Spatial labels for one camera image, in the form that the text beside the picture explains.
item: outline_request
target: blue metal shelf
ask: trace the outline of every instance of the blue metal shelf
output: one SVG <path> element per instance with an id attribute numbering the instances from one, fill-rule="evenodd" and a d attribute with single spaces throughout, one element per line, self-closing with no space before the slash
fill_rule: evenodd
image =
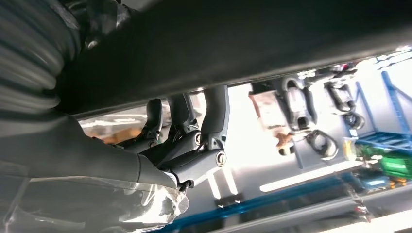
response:
<path id="1" fill-rule="evenodd" d="M 384 149 L 384 150 L 395 150 L 402 153 L 412 155 L 412 136 L 411 128 L 407 122 L 407 116 L 405 115 L 402 106 L 400 104 L 398 95 L 404 97 L 409 103 L 412 103 L 412 97 L 408 96 L 405 92 L 396 87 L 390 78 L 389 73 L 385 70 L 386 67 L 390 67 L 399 62 L 403 62 L 412 58 L 412 51 L 402 51 L 396 52 L 388 56 L 381 56 L 375 58 L 377 70 L 381 70 L 381 77 L 385 84 L 385 88 L 389 94 L 389 100 L 394 108 L 398 123 L 401 127 L 401 133 L 386 133 L 380 132 L 374 118 L 372 116 L 372 111 L 369 108 L 367 99 L 363 93 L 363 89 L 359 82 L 356 83 L 358 88 L 356 94 L 356 100 L 361 98 L 364 103 L 366 113 L 368 114 L 369 120 L 375 131 L 373 134 L 368 134 L 361 136 L 360 139 L 356 141 L 357 144 L 370 145 L 374 148 Z"/>
<path id="2" fill-rule="evenodd" d="M 349 182 L 356 186 L 356 181 L 350 172 L 344 171 L 340 174 L 341 178 L 345 182 Z M 270 194 L 257 197 L 251 200 L 246 200 L 239 204 L 229 205 L 224 208 L 212 210 L 209 212 L 188 216 L 185 218 L 177 219 L 173 224 L 167 225 L 163 229 L 154 231 L 155 233 L 166 233 L 173 230 L 182 229 L 184 227 L 199 224 L 202 222 L 226 218 L 232 215 L 242 214 L 260 207 L 268 206 L 270 204 L 282 201 L 290 200 L 299 196 L 304 196 L 309 193 L 322 192 L 327 188 L 341 186 L 342 180 L 337 179 L 334 174 L 327 175 L 326 177 L 320 178 L 315 181 L 307 181 L 301 185 L 286 188 L 280 191 L 274 191 Z"/>
<path id="3" fill-rule="evenodd" d="M 399 152 L 412 154 L 411 141 L 407 134 L 379 132 L 362 137 L 358 139 L 356 143 L 370 145 L 374 148 L 384 150 L 396 150 Z"/>

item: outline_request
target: bolt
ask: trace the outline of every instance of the bolt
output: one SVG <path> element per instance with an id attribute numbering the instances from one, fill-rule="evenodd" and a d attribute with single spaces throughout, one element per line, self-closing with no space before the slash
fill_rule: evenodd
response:
<path id="1" fill-rule="evenodd" d="M 152 148 L 152 147 L 154 147 L 154 146 L 156 146 L 156 145 L 157 145 L 156 142 L 151 142 L 151 143 L 149 143 L 149 148 Z"/>
<path id="2" fill-rule="evenodd" d="M 194 138 L 194 142 L 196 143 L 196 145 L 200 145 L 200 133 L 197 133 L 195 138 Z"/>
<path id="3" fill-rule="evenodd" d="M 223 151 L 216 155 L 216 163 L 218 166 L 224 166 L 226 163 L 226 154 Z"/>

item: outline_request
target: fluorescent light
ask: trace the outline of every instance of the fluorescent light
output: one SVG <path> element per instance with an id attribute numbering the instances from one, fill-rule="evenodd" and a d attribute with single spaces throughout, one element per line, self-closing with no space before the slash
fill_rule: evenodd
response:
<path id="1" fill-rule="evenodd" d="M 333 164 L 333 165 L 326 166 L 326 167 L 323 167 L 323 168 L 320 168 L 314 171 L 305 172 L 297 176 L 292 176 L 292 177 L 289 177 L 289 178 L 286 178 L 280 181 L 267 183 L 265 185 L 262 185 L 260 187 L 260 190 L 262 192 L 270 192 L 270 191 L 277 190 L 280 188 L 288 187 L 290 185 L 302 183 L 308 180 L 312 180 L 312 179 L 316 179 L 316 178 L 319 178 L 325 175 L 329 175 L 329 174 L 332 174 L 333 172 L 343 171 L 343 170 L 353 168 L 356 166 L 361 166 L 362 164 L 363 162 L 360 162 L 360 161 L 345 161 L 342 163 Z"/>
<path id="2" fill-rule="evenodd" d="M 209 185 L 210 185 L 210 189 L 212 190 L 213 196 L 216 199 L 220 199 L 221 196 L 220 196 L 218 184 L 216 183 L 215 177 L 211 175 L 209 176 L 208 180 L 209 180 Z"/>
<path id="3" fill-rule="evenodd" d="M 112 126 L 112 125 L 128 125 L 128 124 L 138 124 L 141 123 L 140 120 L 135 120 L 135 121 L 127 121 L 127 122 L 110 122 L 110 121 L 104 121 L 104 120 L 95 120 L 94 122 L 90 123 L 83 123 L 80 121 L 80 126 L 84 128 L 91 128 L 94 126 Z"/>
<path id="4" fill-rule="evenodd" d="M 397 232 L 403 229 L 412 227 L 412 222 L 409 221 L 412 215 L 412 210 L 399 212 L 383 217 L 373 218 L 371 223 L 358 222 L 343 227 L 327 230 L 321 233 L 346 233 L 346 232 Z"/>
<path id="5" fill-rule="evenodd" d="M 223 169 L 223 175 L 226 178 L 229 190 L 233 195 L 238 194 L 238 189 L 236 188 L 235 180 L 233 179 L 232 171 L 229 168 Z"/>

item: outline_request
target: green container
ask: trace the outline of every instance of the green container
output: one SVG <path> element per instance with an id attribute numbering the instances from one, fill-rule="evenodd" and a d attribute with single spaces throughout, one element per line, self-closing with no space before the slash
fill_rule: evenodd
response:
<path id="1" fill-rule="evenodd" d="M 388 176 L 412 179 L 412 157 L 399 152 L 389 152 L 380 161 Z"/>

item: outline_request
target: blue shelving rack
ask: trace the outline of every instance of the blue shelving rack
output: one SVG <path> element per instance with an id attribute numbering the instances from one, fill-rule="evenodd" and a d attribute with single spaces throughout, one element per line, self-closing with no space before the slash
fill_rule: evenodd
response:
<path id="1" fill-rule="evenodd" d="M 368 133 L 367 135 L 360 135 L 359 139 L 357 140 L 358 144 L 365 144 L 371 145 L 375 148 L 384 149 L 384 150 L 395 150 L 405 154 L 412 155 L 412 134 L 411 134 L 411 126 L 408 124 L 405 113 L 402 109 L 398 96 L 401 95 L 408 101 L 408 103 L 412 104 L 412 97 L 408 96 L 405 92 L 401 89 L 396 87 L 392 81 L 389 73 L 385 70 L 386 67 L 390 67 L 394 64 L 403 62 L 405 60 L 409 60 L 412 58 L 412 50 L 398 52 L 393 54 L 392 56 L 382 56 L 375 58 L 376 65 L 379 70 L 381 70 L 381 78 L 383 83 L 388 91 L 390 102 L 394 107 L 395 114 L 398 120 L 398 123 L 401 127 L 400 133 L 387 133 L 387 132 L 380 132 L 377 128 L 373 114 L 371 109 L 368 105 L 368 101 L 365 97 L 363 92 L 362 86 L 359 82 L 356 83 L 357 86 L 357 94 L 355 100 L 358 98 L 362 99 L 364 103 L 366 113 L 371 121 L 373 132 Z"/>

